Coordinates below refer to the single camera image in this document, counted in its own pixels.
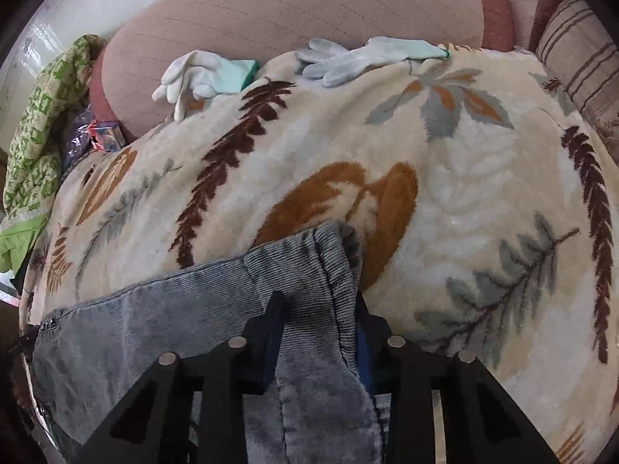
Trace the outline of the grey denim pants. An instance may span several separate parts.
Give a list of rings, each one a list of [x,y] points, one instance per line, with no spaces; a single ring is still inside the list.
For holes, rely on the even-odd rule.
[[[363,250],[326,222],[243,256],[191,267],[49,312],[31,364],[34,399],[73,461],[165,352],[191,357],[238,335],[274,292],[289,302],[274,381],[246,403],[253,463],[379,463],[388,415],[358,376]]]

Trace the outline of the leaf pattern fleece blanket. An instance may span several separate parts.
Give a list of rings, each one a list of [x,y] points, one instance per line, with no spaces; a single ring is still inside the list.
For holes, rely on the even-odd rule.
[[[618,169],[531,53],[454,48],[340,87],[293,53],[242,92],[67,175],[22,315],[296,235],[353,229],[370,312],[422,349],[467,351],[560,461],[618,427]]]

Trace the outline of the red blue small box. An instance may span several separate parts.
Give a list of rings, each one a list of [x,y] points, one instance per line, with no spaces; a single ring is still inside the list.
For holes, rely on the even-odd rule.
[[[87,126],[93,149],[99,152],[116,152],[125,147],[125,138],[117,121],[93,121]]]

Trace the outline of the green patterned quilt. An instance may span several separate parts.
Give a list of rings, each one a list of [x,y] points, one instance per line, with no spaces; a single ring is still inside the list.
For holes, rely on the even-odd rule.
[[[49,217],[61,178],[61,154],[53,124],[88,94],[94,63],[106,41],[84,35],[48,63],[9,146],[2,205],[1,271],[17,271]]]

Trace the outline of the white glove with green cuff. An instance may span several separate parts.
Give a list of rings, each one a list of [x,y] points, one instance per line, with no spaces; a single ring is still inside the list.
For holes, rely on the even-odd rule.
[[[155,103],[173,105],[173,118],[179,123],[186,116],[188,99],[199,102],[242,92],[254,81],[258,69],[255,60],[228,60],[206,50],[193,50],[170,63],[151,98]]]

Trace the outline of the striped beige pillow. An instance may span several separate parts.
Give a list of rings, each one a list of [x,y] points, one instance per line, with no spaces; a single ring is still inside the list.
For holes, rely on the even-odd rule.
[[[585,0],[559,3],[536,54],[617,159],[618,45]]]

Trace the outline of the white grey glove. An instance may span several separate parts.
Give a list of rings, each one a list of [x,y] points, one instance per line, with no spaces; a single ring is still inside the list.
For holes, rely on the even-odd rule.
[[[374,37],[362,47],[347,49],[330,40],[312,38],[295,55],[306,64],[302,70],[304,78],[320,80],[323,87],[332,88],[358,78],[367,69],[404,61],[445,60],[449,51],[424,40]]]

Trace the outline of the pink quilted bolster pillow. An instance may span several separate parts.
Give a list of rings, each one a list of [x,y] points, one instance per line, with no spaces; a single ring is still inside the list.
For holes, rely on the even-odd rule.
[[[194,49],[266,62],[321,37],[358,47],[374,36],[500,51],[515,43],[508,0],[157,0],[126,22],[94,65],[90,105],[129,139],[161,123],[151,95]]]

